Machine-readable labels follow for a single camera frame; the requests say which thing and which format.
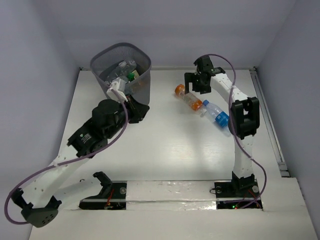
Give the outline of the clear bottle light blue cap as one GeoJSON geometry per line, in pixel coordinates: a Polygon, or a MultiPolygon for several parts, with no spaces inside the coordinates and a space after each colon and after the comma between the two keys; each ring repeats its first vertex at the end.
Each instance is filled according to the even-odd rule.
{"type": "Polygon", "coordinates": [[[229,116],[219,106],[208,100],[203,101],[202,116],[206,117],[212,124],[214,124],[225,136],[230,137],[229,130],[229,116]]]}

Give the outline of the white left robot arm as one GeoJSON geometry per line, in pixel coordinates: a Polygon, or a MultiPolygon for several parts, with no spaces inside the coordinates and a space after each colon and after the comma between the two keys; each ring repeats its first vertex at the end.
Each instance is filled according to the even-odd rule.
{"type": "Polygon", "coordinates": [[[141,122],[149,111],[150,84],[126,83],[117,78],[104,83],[106,98],[91,117],[67,140],[65,148],[49,166],[22,180],[9,193],[4,206],[8,221],[42,228],[59,213],[64,198],[61,185],[82,165],[115,144],[129,124],[141,122]]]}

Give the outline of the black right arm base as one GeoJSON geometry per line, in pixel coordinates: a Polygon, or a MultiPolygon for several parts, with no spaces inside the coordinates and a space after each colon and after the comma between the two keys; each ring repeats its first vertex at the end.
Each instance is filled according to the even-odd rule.
{"type": "Polygon", "coordinates": [[[231,180],[216,181],[209,192],[216,196],[218,210],[263,209],[258,197],[260,190],[255,175],[238,178],[232,173],[231,180]]]}

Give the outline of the green soda bottle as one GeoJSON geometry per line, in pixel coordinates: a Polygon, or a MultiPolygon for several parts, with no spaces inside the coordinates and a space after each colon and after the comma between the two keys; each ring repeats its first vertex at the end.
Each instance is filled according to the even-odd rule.
{"type": "Polygon", "coordinates": [[[135,74],[133,72],[130,72],[128,74],[127,78],[128,78],[129,81],[133,81],[133,80],[135,80],[135,74]]]}

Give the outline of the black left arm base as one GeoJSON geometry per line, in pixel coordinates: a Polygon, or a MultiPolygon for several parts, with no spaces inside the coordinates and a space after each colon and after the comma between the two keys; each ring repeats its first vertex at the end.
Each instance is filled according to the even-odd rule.
{"type": "Polygon", "coordinates": [[[127,181],[113,182],[103,171],[95,172],[101,189],[98,194],[88,196],[79,202],[81,210],[126,210],[127,181]]]}

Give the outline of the long orange capped bottle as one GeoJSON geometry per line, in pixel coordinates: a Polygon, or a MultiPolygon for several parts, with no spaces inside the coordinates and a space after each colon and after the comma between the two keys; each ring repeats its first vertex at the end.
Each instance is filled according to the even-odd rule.
{"type": "Polygon", "coordinates": [[[198,111],[203,106],[203,102],[198,99],[193,93],[188,92],[185,93],[185,86],[183,84],[179,84],[175,90],[175,95],[181,99],[184,103],[186,103],[193,111],[198,111]]]}

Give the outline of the orange juice bottle brown cap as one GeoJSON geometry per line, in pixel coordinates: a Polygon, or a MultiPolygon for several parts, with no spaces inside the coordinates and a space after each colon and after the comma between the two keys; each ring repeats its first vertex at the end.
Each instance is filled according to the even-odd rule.
{"type": "Polygon", "coordinates": [[[145,86],[145,81],[143,79],[138,79],[135,83],[136,88],[143,88],[145,86]]]}

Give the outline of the crushed clear bottle white cap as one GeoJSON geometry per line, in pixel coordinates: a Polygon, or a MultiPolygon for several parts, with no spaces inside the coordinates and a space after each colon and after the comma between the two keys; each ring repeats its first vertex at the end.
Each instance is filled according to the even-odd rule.
{"type": "Polygon", "coordinates": [[[116,78],[127,77],[129,73],[133,72],[136,69],[136,67],[137,64],[133,59],[124,59],[114,70],[110,72],[105,81],[111,83],[116,78]]]}

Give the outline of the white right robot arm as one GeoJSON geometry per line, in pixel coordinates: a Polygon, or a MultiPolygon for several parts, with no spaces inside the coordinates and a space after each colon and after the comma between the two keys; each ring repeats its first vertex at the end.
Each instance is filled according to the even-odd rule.
{"type": "Polygon", "coordinates": [[[234,69],[233,80],[225,70],[215,67],[211,57],[225,57],[217,54],[205,54],[194,61],[194,73],[184,74],[185,91],[190,87],[200,94],[215,90],[228,103],[228,128],[234,139],[234,166],[230,190],[235,196],[242,196],[255,183],[252,167],[252,145],[257,129],[260,127],[260,103],[257,97],[249,97],[237,86],[237,74],[234,69]]]}

